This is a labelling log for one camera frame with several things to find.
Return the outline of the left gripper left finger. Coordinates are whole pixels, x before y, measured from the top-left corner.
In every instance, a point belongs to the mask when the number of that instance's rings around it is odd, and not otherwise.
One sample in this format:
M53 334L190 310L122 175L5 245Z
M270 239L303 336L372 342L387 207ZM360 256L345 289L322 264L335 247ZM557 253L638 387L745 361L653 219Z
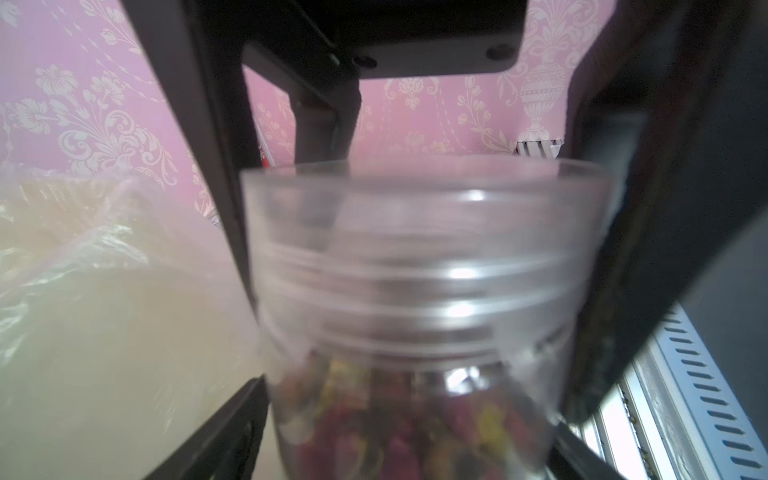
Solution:
M146 480L249 479L269 407L262 377L245 383Z

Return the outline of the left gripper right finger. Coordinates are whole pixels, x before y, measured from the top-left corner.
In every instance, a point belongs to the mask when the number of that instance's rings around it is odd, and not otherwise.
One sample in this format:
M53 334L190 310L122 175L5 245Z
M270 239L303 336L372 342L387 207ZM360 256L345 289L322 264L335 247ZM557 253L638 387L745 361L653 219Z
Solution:
M563 422L556 428L546 466L559 480L623 480Z

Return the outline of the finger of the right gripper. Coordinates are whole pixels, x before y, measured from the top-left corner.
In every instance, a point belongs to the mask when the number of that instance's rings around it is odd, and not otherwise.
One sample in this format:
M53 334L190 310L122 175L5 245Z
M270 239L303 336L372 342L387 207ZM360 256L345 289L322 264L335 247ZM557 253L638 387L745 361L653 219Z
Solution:
M767 5L619 1L570 81L562 155L620 169L563 416L592 415L767 205Z
M248 295L253 293L240 182L261 165L242 68L254 25L246 1L123 4L204 176Z

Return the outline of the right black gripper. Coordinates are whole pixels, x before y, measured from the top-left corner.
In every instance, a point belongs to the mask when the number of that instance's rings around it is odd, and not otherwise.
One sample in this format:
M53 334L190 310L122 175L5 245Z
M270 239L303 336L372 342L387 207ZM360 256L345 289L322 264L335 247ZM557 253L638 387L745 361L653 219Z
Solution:
M194 1L203 43L289 96L297 162L348 156L367 79L495 73L522 44L524 1Z

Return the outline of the clear jar flower tea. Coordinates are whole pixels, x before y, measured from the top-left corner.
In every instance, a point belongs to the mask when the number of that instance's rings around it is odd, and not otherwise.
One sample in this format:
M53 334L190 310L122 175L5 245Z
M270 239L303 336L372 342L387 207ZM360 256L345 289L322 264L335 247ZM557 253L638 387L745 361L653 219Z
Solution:
M513 156L245 172L290 479L542 479L612 195Z

